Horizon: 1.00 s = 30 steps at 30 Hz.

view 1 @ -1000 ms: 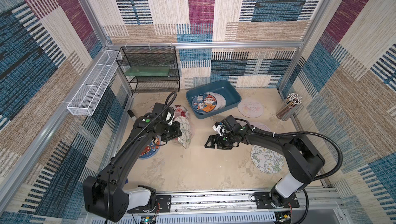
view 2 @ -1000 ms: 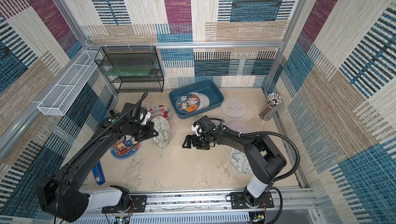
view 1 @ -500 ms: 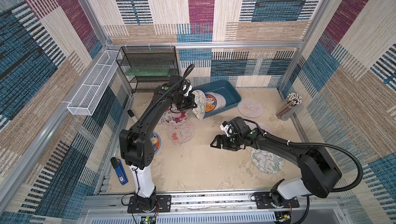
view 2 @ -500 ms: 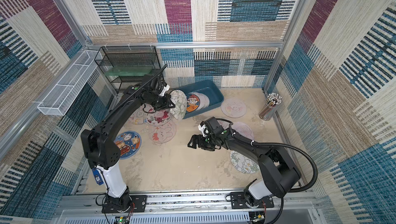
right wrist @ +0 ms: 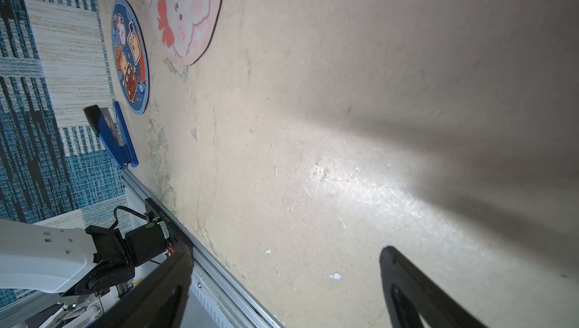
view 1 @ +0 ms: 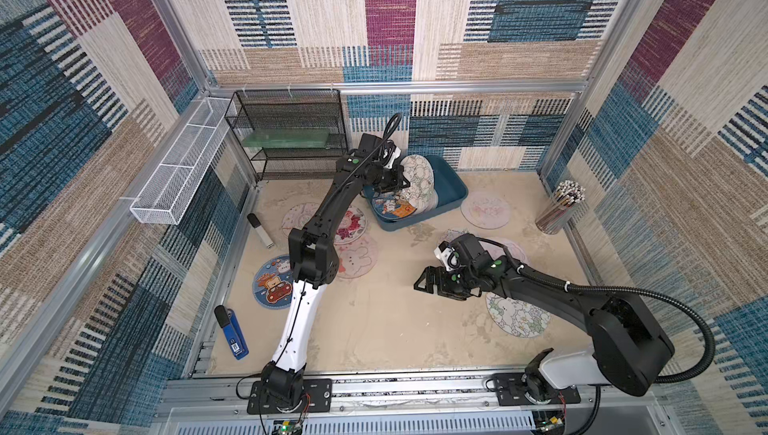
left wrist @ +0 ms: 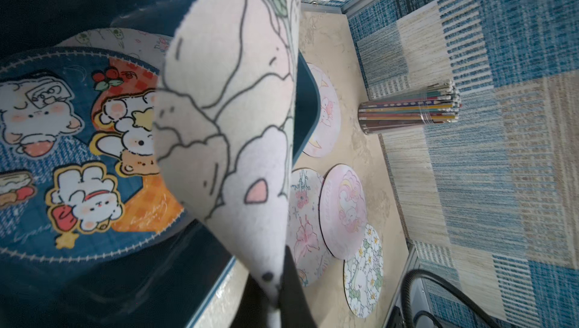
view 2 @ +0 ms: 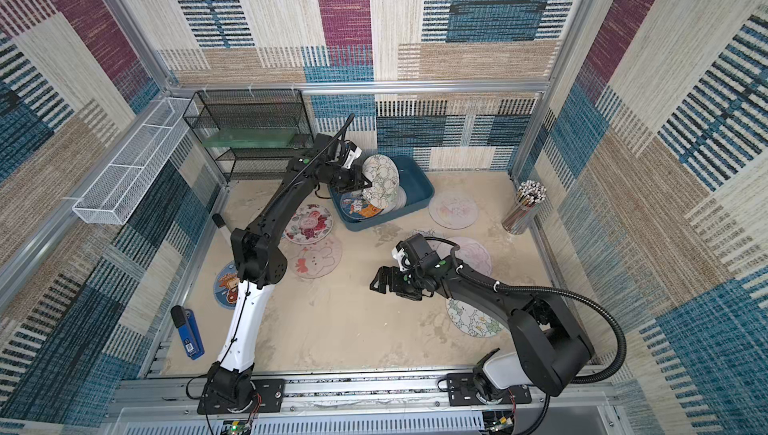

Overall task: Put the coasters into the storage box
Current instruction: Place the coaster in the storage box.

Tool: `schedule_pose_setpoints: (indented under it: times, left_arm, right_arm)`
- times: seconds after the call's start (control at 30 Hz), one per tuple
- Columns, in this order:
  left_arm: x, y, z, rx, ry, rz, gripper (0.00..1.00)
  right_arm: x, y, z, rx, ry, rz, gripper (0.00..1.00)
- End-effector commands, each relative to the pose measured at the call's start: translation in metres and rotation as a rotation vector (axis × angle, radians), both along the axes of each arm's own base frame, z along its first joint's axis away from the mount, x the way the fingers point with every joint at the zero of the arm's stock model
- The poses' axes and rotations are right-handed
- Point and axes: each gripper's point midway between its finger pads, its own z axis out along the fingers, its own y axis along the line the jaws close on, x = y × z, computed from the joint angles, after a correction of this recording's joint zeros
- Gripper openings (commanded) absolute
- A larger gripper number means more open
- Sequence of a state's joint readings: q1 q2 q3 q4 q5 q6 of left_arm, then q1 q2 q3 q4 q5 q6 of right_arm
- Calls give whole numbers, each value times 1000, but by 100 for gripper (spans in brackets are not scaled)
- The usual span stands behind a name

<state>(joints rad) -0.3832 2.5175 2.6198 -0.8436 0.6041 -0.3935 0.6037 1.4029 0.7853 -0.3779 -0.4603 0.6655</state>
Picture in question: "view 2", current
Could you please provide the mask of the blue cartoon animals coaster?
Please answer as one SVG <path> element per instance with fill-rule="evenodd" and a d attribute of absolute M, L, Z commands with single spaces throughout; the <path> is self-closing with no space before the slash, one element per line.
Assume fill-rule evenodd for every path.
<path fill-rule="evenodd" d="M 349 220 L 362 221 L 376 217 L 382 212 L 381 208 L 376 207 L 366 200 L 361 192 L 345 193 L 340 201 L 341 213 Z"/>

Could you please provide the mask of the green peony outline coaster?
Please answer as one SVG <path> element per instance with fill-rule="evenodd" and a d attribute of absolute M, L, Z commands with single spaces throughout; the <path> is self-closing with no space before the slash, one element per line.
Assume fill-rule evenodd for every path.
<path fill-rule="evenodd" d="M 362 191 L 363 198 L 376 208 L 385 210 L 398 196 L 400 177 L 394 161 L 385 155 L 372 155 L 363 163 L 363 175 L 371 182 Z"/>

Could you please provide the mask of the white bear flower coaster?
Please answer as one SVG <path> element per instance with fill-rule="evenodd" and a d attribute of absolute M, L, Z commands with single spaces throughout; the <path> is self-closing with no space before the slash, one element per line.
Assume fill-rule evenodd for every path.
<path fill-rule="evenodd" d="M 407 203 L 407 194 L 402 186 L 399 186 L 397 188 L 397 193 L 395 197 L 395 201 L 390 206 L 390 209 L 392 211 L 397 211 L 402 209 Z"/>

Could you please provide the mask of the pink checkered sheep coaster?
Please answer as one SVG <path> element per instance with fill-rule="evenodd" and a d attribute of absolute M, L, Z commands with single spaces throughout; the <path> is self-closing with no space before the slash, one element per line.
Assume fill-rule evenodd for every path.
<path fill-rule="evenodd" d="M 302 279 L 318 279 L 335 270 L 342 254 L 342 243 L 333 235 L 309 245 L 293 245 L 287 255 L 288 270 Z"/>

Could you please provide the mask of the white pink butterfly coaster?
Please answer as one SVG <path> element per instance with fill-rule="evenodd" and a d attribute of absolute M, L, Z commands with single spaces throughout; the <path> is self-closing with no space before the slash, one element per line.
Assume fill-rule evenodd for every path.
<path fill-rule="evenodd" d="M 416 229 L 412 232 L 413 235 L 421 235 L 429 244 L 438 243 L 438 238 L 442 238 L 443 235 L 433 229 Z"/>

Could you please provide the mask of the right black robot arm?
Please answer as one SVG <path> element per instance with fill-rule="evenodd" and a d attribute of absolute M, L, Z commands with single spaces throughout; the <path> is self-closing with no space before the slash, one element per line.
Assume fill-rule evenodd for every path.
<path fill-rule="evenodd" d="M 597 302 L 570 290 L 546 286 L 512 286 L 476 271 L 459 257 L 460 245 L 446 240 L 446 255 L 434 250 L 438 238 L 415 234 L 392 251 L 396 263 L 382 266 L 371 281 L 372 291 L 420 301 L 440 295 L 465 303 L 510 333 L 514 350 L 493 350 L 478 362 L 472 383 L 478 400 L 499 402 L 513 386 L 532 386 L 550 397 L 570 384 L 592 384 L 616 375 L 628 353 L 626 336 L 616 318 Z M 596 351 L 585 329 L 567 305 L 572 300 L 593 310 L 616 340 L 613 360 L 601 371 L 582 374 Z"/>

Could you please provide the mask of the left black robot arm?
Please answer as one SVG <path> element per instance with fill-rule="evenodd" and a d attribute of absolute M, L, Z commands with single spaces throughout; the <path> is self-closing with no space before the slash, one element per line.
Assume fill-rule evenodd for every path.
<path fill-rule="evenodd" d="M 256 411 L 255 348 L 269 299 L 288 268 L 280 250 L 286 227 L 322 184 L 338 193 L 371 186 L 358 161 L 361 150 L 345 139 L 354 118 L 349 115 L 332 136 L 317 135 L 309 150 L 291 159 L 277 191 L 259 215 L 245 228 L 232 231 L 238 298 L 225 344 L 205 377 L 197 408 L 200 415 Z"/>

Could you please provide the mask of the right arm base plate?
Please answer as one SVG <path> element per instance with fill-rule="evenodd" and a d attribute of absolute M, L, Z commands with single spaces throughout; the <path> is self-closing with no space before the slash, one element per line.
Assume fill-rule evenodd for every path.
<path fill-rule="evenodd" d="M 510 386 L 507 389 L 496 390 L 491 395 L 483 396 L 476 387 L 470 372 L 449 373 L 439 382 L 438 387 L 444 390 L 451 406 L 512 406 L 532 403 L 530 390 L 525 385 Z"/>

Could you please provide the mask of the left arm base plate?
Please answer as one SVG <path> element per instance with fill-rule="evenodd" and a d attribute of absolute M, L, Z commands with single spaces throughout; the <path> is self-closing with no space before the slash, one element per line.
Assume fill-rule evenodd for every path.
<path fill-rule="evenodd" d="M 278 413 L 285 379 L 244 379 L 208 383 L 198 402 L 198 415 L 248 415 Z"/>

